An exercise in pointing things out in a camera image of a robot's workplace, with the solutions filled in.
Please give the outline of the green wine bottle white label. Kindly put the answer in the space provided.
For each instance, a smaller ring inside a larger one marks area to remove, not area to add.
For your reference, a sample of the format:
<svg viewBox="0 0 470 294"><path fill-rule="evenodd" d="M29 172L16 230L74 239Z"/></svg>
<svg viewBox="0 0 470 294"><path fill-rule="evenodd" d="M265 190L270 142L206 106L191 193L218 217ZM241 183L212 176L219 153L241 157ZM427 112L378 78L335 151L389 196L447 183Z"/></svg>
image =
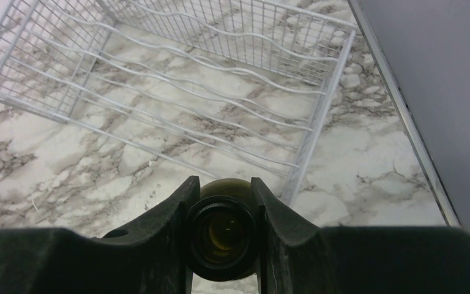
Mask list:
<svg viewBox="0 0 470 294"><path fill-rule="evenodd" d="M255 274L258 224L258 205L248 181L228 178L206 184L185 218L181 248L187 266L215 282Z"/></svg>

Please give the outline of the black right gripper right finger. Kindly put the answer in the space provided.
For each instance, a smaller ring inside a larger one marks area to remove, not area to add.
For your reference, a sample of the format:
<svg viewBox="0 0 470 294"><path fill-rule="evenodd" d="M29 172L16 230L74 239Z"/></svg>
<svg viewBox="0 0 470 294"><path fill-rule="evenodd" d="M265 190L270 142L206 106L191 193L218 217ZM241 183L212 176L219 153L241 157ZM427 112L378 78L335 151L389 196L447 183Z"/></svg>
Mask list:
<svg viewBox="0 0 470 294"><path fill-rule="evenodd" d="M448 226L318 227L263 180L260 293L470 293L470 233Z"/></svg>

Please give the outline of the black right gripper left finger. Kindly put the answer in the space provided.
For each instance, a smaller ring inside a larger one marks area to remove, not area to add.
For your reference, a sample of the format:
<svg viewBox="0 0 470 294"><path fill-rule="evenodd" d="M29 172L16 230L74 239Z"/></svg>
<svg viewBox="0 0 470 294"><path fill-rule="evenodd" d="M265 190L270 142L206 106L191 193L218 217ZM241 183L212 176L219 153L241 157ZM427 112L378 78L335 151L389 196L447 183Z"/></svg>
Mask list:
<svg viewBox="0 0 470 294"><path fill-rule="evenodd" d="M0 293L189 293L179 236L199 192L190 176L101 238L67 228L0 229Z"/></svg>

